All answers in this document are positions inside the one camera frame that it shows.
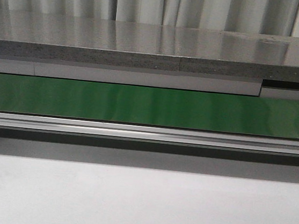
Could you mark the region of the green conveyor belt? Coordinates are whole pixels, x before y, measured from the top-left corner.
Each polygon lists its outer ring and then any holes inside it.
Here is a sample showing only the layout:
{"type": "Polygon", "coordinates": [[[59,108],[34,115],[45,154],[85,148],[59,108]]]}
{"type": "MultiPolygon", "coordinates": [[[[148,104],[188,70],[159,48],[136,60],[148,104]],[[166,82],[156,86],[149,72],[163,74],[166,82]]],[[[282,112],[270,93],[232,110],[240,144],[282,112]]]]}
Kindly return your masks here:
{"type": "Polygon", "coordinates": [[[299,101],[0,74],[0,111],[299,139],[299,101]]]}

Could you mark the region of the grey rear conveyor rail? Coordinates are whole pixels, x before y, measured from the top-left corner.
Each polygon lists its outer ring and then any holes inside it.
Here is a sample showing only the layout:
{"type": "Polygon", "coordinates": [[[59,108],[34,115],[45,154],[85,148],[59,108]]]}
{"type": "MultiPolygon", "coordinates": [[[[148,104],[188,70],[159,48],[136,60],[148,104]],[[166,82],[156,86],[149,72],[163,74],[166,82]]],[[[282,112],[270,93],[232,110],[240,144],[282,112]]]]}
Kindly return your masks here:
{"type": "Polygon", "coordinates": [[[0,55],[0,73],[257,96],[262,79],[0,55]]]}

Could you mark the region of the aluminium front conveyor rail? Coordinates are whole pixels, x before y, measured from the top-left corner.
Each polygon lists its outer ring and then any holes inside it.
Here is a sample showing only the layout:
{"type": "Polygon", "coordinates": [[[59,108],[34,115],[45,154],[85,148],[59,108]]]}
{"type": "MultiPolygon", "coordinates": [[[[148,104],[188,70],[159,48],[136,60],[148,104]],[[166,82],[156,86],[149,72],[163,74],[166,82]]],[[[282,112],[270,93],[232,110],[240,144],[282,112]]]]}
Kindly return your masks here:
{"type": "Polygon", "coordinates": [[[101,135],[123,139],[171,142],[195,146],[232,148],[299,155],[299,141],[262,136],[196,131],[191,129],[111,123],[0,112],[0,127],[101,135]]]}

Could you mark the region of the grey rear rail right segment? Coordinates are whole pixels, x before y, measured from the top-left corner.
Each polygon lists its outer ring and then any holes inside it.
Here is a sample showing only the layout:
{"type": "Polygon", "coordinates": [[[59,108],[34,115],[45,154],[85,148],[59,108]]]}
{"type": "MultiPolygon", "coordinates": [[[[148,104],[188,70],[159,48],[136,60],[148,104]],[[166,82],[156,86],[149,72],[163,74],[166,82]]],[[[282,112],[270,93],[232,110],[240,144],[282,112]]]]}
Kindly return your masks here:
{"type": "Polygon", "coordinates": [[[261,87],[260,97],[273,98],[273,99],[287,99],[287,100],[299,100],[299,90],[288,90],[270,87],[261,87]]]}

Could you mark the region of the white pleated curtain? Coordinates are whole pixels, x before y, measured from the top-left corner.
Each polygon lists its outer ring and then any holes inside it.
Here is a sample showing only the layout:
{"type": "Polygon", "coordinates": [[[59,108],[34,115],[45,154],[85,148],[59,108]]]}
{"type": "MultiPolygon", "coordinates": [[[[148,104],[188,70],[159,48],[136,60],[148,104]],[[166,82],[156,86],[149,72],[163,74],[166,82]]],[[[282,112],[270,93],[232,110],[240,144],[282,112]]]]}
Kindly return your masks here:
{"type": "Polygon", "coordinates": [[[299,37],[299,0],[0,0],[0,9],[299,37]]]}

